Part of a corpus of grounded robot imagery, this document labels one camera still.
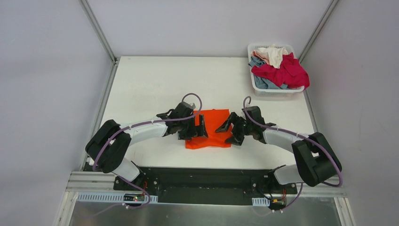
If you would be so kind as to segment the orange t shirt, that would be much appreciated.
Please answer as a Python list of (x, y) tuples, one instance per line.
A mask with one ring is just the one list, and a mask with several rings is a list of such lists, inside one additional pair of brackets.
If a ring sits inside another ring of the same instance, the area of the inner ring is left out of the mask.
[(226, 143), (226, 139), (229, 138), (231, 128), (227, 132), (216, 133), (216, 129), (219, 128), (229, 117), (230, 111), (228, 109), (211, 109), (201, 110), (200, 114), (204, 116), (204, 122), (208, 138), (206, 137), (194, 137), (192, 140), (185, 142), (186, 149), (200, 149), (205, 147), (220, 147), (230, 148), (231, 144)]

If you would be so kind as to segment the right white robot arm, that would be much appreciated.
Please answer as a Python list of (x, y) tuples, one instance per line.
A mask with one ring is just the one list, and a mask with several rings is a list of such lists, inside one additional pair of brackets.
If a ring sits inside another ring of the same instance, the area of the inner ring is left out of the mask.
[(294, 155), (295, 164), (280, 166), (268, 173), (267, 187), (271, 192), (279, 193), (291, 183), (315, 187), (333, 176), (342, 176), (342, 165), (322, 133), (302, 135), (275, 123), (265, 123), (258, 106), (246, 107), (243, 113), (244, 116), (238, 116), (232, 112), (215, 130), (217, 133), (231, 131), (226, 143), (242, 145), (246, 136), (252, 136), (254, 140)]

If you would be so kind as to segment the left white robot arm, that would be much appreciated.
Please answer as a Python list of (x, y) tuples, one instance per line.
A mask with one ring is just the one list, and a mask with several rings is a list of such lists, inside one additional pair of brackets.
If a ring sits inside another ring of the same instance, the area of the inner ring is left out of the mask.
[(94, 170), (113, 173), (125, 178), (131, 190), (143, 186), (142, 171), (125, 155), (128, 148), (151, 138), (177, 134), (179, 140), (191, 141), (195, 137), (208, 137), (205, 116), (194, 111), (194, 105), (184, 101), (176, 108), (159, 113), (150, 120), (132, 125), (121, 125), (107, 120), (86, 144), (85, 151), (94, 160)]

